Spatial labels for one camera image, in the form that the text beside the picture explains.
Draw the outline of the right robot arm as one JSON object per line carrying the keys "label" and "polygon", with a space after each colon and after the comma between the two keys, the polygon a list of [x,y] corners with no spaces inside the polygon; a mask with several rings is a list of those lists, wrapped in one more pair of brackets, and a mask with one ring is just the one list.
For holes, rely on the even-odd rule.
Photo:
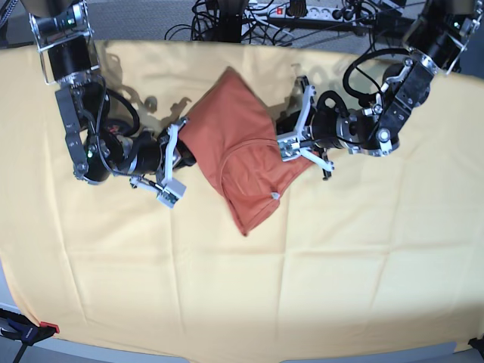
{"label": "right robot arm", "polygon": [[91,185],[123,175],[132,187],[161,189],[170,171],[196,163],[178,121],[155,135],[100,73],[84,1],[24,1],[41,59],[49,59],[74,176]]}

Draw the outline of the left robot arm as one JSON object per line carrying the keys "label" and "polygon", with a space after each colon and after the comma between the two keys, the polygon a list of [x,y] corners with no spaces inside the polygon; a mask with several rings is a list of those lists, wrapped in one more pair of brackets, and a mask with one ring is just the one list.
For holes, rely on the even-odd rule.
{"label": "left robot arm", "polygon": [[[281,159],[303,157],[329,179],[334,171],[327,156],[330,149],[371,157],[391,154],[399,147],[399,132],[413,109],[427,100],[435,75],[455,68],[482,16],[481,1],[427,1],[405,33],[402,47],[368,51],[346,69],[343,88],[358,100],[358,110],[348,108],[335,91],[317,94],[306,76],[298,77],[301,108],[278,123]],[[402,62],[386,69],[375,93],[357,91],[349,84],[360,64],[389,54],[401,55]]]}

